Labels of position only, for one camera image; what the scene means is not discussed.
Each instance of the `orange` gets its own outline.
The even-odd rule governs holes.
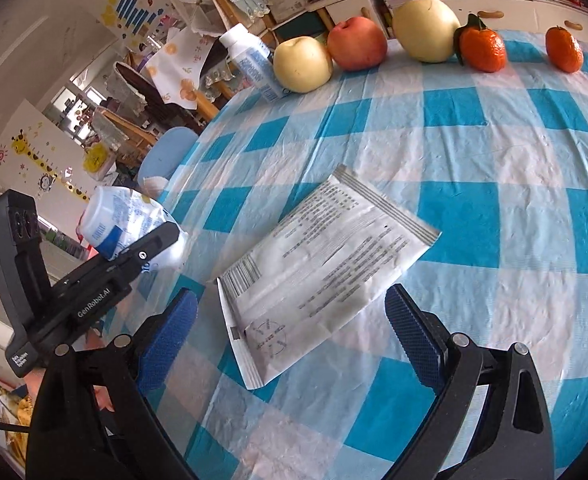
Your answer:
[[[467,25],[456,30],[454,48],[461,64],[482,72],[498,72],[507,64],[504,41],[475,14],[469,15]]]
[[[569,74],[581,69],[585,60],[582,49],[570,31],[552,27],[544,37],[549,60],[560,70]]]

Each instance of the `silver bolt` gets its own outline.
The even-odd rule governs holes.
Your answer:
[[[63,357],[66,353],[69,352],[69,346],[63,343],[62,345],[58,345],[54,351],[54,353],[59,356]]]
[[[529,354],[529,348],[527,348],[525,343],[516,343],[514,345],[514,350],[521,355]]]
[[[131,342],[132,342],[132,338],[130,336],[128,336],[127,334],[117,335],[114,338],[114,346],[116,346],[116,348],[125,348]]]
[[[456,346],[466,347],[467,345],[469,345],[469,338],[465,334],[461,333],[454,334],[452,336],[452,341]]]

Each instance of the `white cloth with orange print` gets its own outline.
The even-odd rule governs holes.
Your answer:
[[[214,40],[184,28],[147,62],[146,69],[164,102],[196,110],[200,72]]]

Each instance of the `table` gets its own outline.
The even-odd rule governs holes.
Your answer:
[[[556,466],[588,440],[588,45],[563,74],[544,36],[505,31],[500,73],[422,65],[395,41],[376,70],[274,105],[235,96],[162,200],[190,235],[180,272],[144,275],[106,320],[133,333],[181,286],[199,317],[149,401],[206,479],[376,480],[421,423],[419,384],[379,299],[264,388],[243,386],[209,280],[258,242],[338,163],[442,231],[400,279],[451,332],[522,341],[551,413]],[[477,389],[446,466],[471,439]]]

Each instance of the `blue gripper pad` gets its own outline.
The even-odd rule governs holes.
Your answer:
[[[145,350],[138,361],[136,378],[138,389],[143,395],[165,382],[171,364],[194,325],[198,304],[199,300],[192,291],[186,288],[181,290],[167,307],[171,310],[165,317],[165,322],[155,327],[155,332],[146,341]]]
[[[402,285],[392,285],[385,295],[385,314],[423,386],[438,395],[445,386],[443,348],[429,331],[421,310]]]

